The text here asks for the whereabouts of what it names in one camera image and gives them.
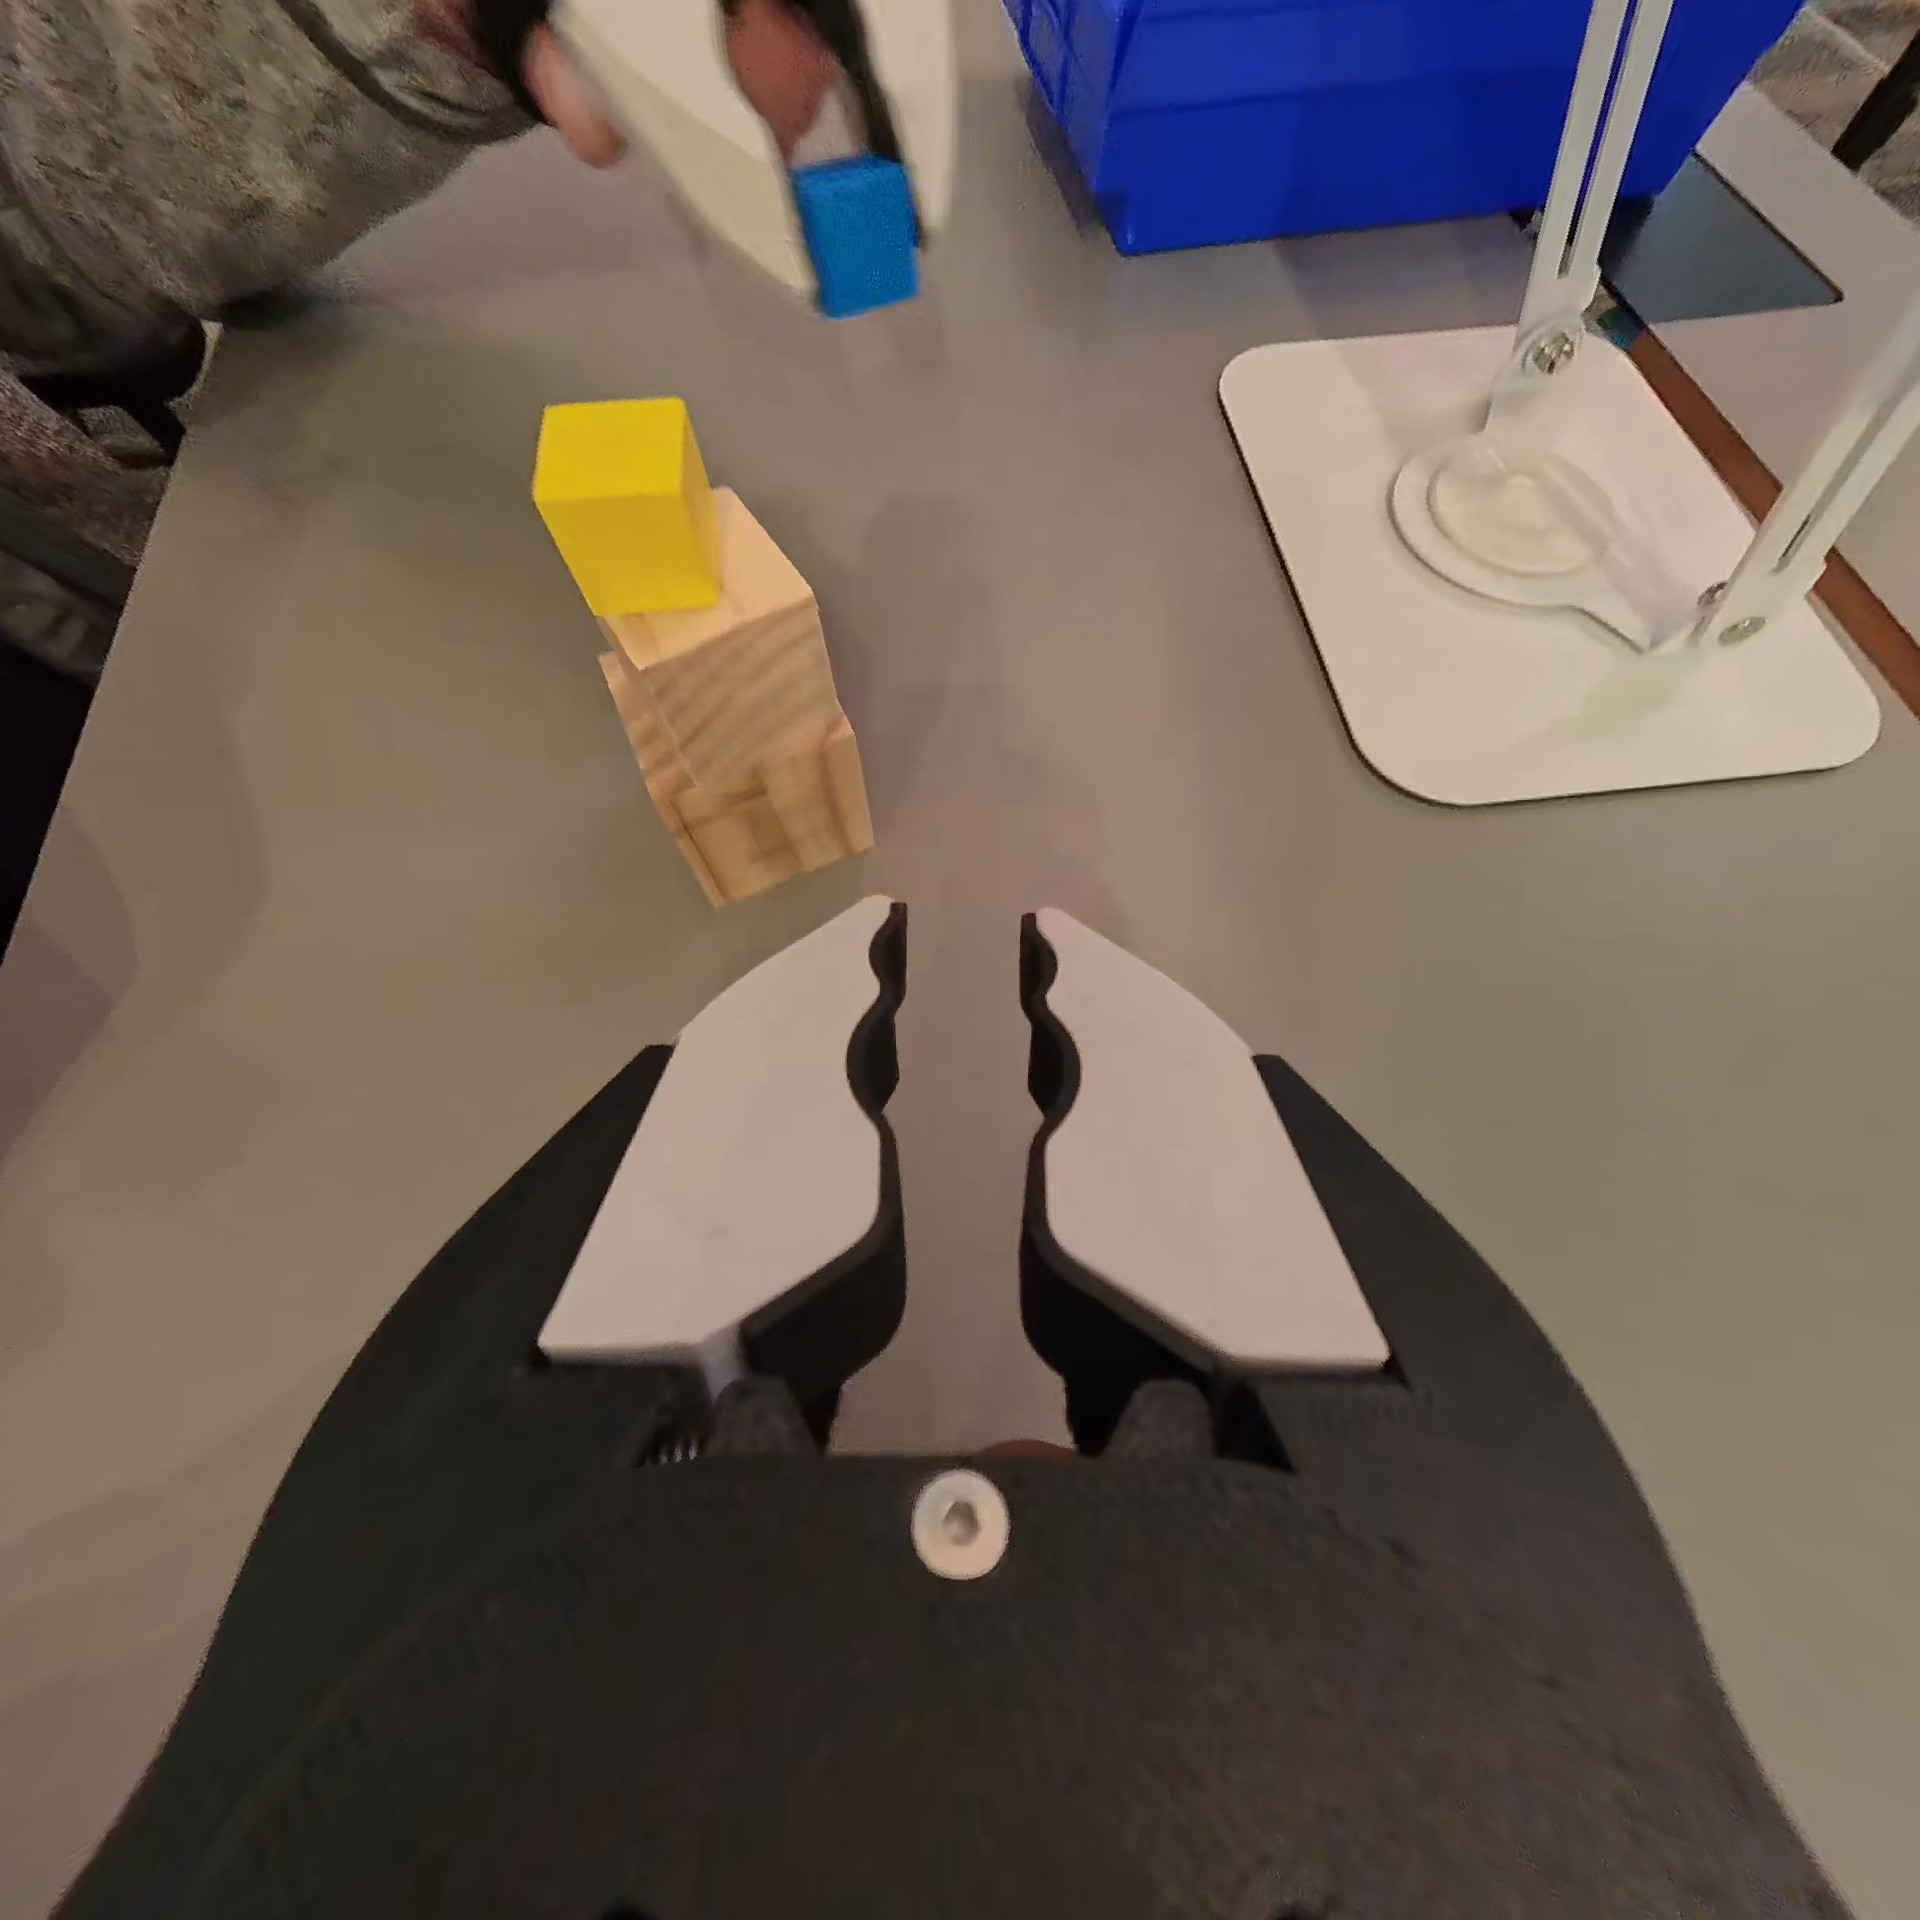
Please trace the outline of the white desk stand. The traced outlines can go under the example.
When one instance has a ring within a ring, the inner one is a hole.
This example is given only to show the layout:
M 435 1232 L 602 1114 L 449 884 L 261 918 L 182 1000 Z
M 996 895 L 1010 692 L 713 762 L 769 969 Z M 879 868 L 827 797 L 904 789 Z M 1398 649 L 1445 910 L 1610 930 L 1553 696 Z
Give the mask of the white desk stand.
M 1880 707 L 1812 608 L 1917 434 L 1917 307 L 1749 521 L 1588 310 L 1667 3 L 1593 3 L 1514 337 L 1270 342 L 1217 400 L 1336 707 L 1445 807 L 1789 778 Z

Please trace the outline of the person's left hand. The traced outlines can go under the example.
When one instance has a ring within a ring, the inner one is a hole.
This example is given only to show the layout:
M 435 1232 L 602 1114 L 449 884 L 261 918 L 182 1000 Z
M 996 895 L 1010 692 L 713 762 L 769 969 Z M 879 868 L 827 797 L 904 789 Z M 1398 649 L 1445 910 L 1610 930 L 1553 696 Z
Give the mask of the person's left hand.
M 422 29 L 436 47 L 468 58 L 492 79 L 492 72 L 475 56 L 475 3 L 416 3 L 412 9 L 419 13 Z M 564 87 L 555 87 L 552 108 L 521 108 L 521 113 L 552 128 L 560 136 L 564 151 L 577 157 L 584 165 L 610 169 L 619 157 L 627 157 L 627 136 L 610 124 L 605 100 L 586 84 L 567 48 Z

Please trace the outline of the wooden cube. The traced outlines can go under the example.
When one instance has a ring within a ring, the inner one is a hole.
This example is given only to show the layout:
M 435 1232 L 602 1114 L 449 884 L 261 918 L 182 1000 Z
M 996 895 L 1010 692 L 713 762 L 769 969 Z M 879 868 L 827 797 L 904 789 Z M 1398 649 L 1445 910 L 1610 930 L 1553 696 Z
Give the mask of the wooden cube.
M 819 600 L 730 486 L 716 490 L 721 597 L 602 618 L 648 783 L 733 792 L 842 718 Z
M 873 852 L 876 827 L 849 718 L 816 748 L 767 762 L 730 789 L 705 789 L 654 718 L 635 674 L 613 649 L 596 665 L 646 797 L 713 909 Z

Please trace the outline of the blue plastic bin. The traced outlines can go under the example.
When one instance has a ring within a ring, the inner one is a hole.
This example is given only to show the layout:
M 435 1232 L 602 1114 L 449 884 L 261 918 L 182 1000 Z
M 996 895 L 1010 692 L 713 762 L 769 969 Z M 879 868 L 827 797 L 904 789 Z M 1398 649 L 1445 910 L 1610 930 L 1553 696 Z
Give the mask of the blue plastic bin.
M 1539 210 L 1589 3 L 1007 3 L 1125 259 Z

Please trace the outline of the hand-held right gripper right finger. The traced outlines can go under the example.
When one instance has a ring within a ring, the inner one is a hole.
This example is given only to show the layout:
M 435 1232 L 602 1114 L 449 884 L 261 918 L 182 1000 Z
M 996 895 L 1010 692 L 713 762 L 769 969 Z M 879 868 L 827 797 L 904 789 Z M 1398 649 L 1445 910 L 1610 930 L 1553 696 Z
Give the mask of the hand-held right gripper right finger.
M 1137 1392 L 1221 1433 L 1256 1381 L 1382 1381 L 1390 1342 L 1250 1040 L 1061 909 L 1020 926 L 1029 1096 L 1020 1311 L 1102 1452 Z

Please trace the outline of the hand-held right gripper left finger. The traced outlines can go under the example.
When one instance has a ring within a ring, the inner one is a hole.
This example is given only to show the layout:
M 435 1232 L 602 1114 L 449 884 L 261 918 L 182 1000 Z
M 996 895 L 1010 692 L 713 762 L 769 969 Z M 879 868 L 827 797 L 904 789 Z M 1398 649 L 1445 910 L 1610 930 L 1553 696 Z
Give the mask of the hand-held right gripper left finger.
M 904 1316 L 904 904 L 859 897 L 724 986 L 656 1088 L 542 1322 L 547 1366 L 777 1381 L 812 1445 Z

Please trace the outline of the blue cube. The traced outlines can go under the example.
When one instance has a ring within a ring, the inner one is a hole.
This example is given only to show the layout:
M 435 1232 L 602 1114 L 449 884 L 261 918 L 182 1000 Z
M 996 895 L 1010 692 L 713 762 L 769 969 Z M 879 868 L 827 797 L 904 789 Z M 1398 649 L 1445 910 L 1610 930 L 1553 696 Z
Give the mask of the blue cube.
M 920 224 L 902 161 L 855 153 L 790 173 L 816 307 L 855 321 L 920 295 Z

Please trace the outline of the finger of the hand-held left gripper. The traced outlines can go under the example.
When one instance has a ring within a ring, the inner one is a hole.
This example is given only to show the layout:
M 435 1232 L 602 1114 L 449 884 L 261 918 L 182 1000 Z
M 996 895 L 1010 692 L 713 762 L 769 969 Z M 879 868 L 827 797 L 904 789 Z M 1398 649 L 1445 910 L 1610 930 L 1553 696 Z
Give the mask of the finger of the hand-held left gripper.
M 555 35 L 716 243 L 798 298 L 819 292 L 783 157 L 733 87 L 719 3 L 559 3 Z
M 904 173 L 917 250 L 946 228 L 957 173 L 957 35 L 951 3 L 819 3 L 853 151 Z

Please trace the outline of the person's left forearm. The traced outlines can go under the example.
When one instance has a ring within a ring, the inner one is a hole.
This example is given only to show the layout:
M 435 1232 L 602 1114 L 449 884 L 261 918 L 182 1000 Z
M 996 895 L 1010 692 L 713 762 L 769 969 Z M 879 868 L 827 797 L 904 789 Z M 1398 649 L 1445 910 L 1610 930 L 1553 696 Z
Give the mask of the person's left forearm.
M 3 3 L 3 368 L 155 355 L 531 124 L 468 3 Z

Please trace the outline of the yellow cube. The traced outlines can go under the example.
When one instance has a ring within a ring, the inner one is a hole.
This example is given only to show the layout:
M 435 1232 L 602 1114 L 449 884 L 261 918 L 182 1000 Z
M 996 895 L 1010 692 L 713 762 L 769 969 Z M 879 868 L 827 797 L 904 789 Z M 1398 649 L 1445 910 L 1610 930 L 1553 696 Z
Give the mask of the yellow cube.
M 721 600 L 719 509 L 681 399 L 547 406 L 531 499 L 593 618 Z

